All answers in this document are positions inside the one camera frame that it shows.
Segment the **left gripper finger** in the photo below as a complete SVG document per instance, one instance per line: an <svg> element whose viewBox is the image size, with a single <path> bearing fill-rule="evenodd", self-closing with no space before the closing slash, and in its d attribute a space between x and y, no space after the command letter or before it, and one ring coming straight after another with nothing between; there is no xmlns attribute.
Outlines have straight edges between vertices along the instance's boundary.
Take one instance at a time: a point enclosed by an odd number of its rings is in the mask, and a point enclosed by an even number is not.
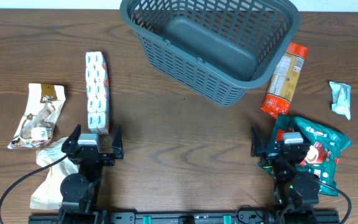
<svg viewBox="0 0 358 224"><path fill-rule="evenodd" d="M123 159L124 158L124 148L122 144L122 128L121 125L118 126L116 135L114 136L114 140L112 142L112 149L115 159Z"/></svg>
<svg viewBox="0 0 358 224"><path fill-rule="evenodd" d="M62 144L62 152L76 152L78 150L78 140L81 134L81 125L78 124L74 131Z"/></svg>

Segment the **green Nescafe coffee bag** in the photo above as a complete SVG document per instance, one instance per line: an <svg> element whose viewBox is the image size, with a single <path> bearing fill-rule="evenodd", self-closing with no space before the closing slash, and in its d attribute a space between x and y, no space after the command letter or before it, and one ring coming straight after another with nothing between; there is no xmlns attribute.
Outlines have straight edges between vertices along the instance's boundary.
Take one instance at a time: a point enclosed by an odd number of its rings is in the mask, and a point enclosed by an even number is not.
<svg viewBox="0 0 358 224"><path fill-rule="evenodd" d="M301 172L309 172L321 182L319 194L337 197L337 183L334 180L341 152L352 145L350 139L340 131L314 123L299 116L280 114L266 145L271 145L274 132L281 138L283 132L300 132L311 143L307 156L296 166ZM272 176L271 168L259 167Z"/></svg>

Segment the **beige brown snack bag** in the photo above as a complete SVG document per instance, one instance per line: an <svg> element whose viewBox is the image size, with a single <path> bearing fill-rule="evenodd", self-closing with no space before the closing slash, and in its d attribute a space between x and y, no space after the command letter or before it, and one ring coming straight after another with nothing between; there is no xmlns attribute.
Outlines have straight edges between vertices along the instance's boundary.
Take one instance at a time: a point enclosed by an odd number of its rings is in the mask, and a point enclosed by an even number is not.
<svg viewBox="0 0 358 224"><path fill-rule="evenodd" d="M30 83L25 113L7 148L37 148L48 144L65 100L61 85Z"/></svg>

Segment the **white tissue multipack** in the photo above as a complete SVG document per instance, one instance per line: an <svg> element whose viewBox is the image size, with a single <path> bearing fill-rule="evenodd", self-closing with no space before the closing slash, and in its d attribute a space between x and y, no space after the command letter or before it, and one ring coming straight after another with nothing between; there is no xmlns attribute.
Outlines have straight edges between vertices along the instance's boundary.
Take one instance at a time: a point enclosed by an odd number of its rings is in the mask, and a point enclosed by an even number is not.
<svg viewBox="0 0 358 224"><path fill-rule="evenodd" d="M88 129L95 134L109 134L109 78L102 52L85 54Z"/></svg>

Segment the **orange biscuit packet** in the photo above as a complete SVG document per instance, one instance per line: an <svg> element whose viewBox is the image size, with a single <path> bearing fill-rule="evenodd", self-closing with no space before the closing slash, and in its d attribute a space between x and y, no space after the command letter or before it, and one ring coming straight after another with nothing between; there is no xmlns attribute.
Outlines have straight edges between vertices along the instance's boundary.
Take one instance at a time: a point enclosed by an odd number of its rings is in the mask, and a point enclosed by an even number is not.
<svg viewBox="0 0 358 224"><path fill-rule="evenodd" d="M277 63L261 110L277 119L287 115L309 48L291 42Z"/></svg>

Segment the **pale green wipes packet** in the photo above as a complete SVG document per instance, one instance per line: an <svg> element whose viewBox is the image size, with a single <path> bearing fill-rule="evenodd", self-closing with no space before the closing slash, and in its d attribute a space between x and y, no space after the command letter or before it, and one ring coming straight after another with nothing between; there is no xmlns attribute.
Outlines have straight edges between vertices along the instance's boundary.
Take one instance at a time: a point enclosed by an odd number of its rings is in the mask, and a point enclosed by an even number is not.
<svg viewBox="0 0 358 224"><path fill-rule="evenodd" d="M332 91L333 102L331 110L337 114L351 119L351 87L345 83L329 82Z"/></svg>

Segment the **grey plastic basket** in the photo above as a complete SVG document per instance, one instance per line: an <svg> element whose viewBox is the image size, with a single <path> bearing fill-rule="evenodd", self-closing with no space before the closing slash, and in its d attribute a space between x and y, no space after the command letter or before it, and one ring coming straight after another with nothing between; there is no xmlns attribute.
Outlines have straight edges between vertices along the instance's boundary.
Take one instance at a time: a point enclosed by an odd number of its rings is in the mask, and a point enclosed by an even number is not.
<svg viewBox="0 0 358 224"><path fill-rule="evenodd" d="M122 0L149 63L220 106L266 84L295 36L289 0Z"/></svg>

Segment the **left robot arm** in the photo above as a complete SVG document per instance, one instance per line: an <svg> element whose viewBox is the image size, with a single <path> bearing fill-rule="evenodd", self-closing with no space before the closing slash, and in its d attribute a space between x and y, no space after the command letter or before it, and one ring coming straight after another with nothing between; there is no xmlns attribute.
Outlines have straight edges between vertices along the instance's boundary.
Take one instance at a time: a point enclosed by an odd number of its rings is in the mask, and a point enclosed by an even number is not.
<svg viewBox="0 0 358 224"><path fill-rule="evenodd" d="M121 127L117 128L112 142L113 152L101 153L99 148L99 136L82 133L80 125L62 144L62 152L79 169L61 182L60 192L63 198L59 209L60 223L110 222L108 211L98 209L97 201L103 168L114 166L115 160L124 158Z"/></svg>

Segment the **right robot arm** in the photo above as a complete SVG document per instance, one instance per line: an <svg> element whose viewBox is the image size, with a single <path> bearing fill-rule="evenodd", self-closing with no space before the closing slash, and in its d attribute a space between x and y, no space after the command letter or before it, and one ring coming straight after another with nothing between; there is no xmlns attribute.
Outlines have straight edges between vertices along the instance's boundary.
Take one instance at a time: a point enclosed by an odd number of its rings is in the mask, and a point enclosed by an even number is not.
<svg viewBox="0 0 358 224"><path fill-rule="evenodd" d="M313 206L319 202L318 177L301 172L296 166L307 156L311 143L300 132L283 132L272 144L264 145L255 128L251 129L250 155L260 159L263 168L271 168L274 196L283 208L264 214L264 223L316 223Z"/></svg>

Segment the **plain beige paper pouch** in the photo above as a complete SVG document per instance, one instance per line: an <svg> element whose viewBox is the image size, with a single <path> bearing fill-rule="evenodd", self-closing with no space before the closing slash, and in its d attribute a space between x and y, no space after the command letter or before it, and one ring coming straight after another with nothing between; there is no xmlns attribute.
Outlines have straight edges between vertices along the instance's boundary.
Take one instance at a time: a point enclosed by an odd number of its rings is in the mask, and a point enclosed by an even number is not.
<svg viewBox="0 0 358 224"><path fill-rule="evenodd" d="M47 147L37 150L36 163L40 167L45 167L61 159L65 155L61 149L66 140L67 137L61 138ZM78 165L72 163L68 158L49 167L45 181L31 196L30 208L38 210L59 209L63 200L60 185L65 177L77 173L78 169Z"/></svg>

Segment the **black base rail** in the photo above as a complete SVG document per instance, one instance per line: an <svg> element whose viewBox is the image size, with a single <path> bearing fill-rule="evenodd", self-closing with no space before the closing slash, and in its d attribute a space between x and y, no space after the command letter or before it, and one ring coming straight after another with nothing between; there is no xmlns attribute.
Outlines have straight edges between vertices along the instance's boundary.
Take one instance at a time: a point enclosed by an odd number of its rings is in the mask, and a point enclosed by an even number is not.
<svg viewBox="0 0 358 224"><path fill-rule="evenodd" d="M98 213L79 215L62 212L59 215L31 215L29 224L54 223L103 223L103 224L262 224L262 223L340 223L338 212L332 210L314 210L306 212L280 212L240 210L220 213Z"/></svg>

